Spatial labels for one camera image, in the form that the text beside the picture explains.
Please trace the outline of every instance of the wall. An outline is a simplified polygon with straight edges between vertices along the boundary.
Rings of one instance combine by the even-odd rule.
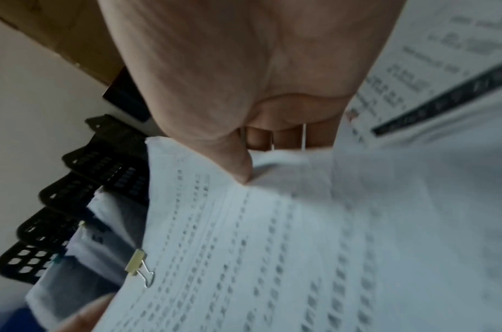
[[[118,114],[101,98],[104,90],[0,23],[0,255],[16,242],[16,228],[42,208],[38,192],[67,174],[61,156],[91,138],[84,119]],[[157,133],[152,123],[138,128]],[[21,304],[28,289],[0,277],[0,312]]]

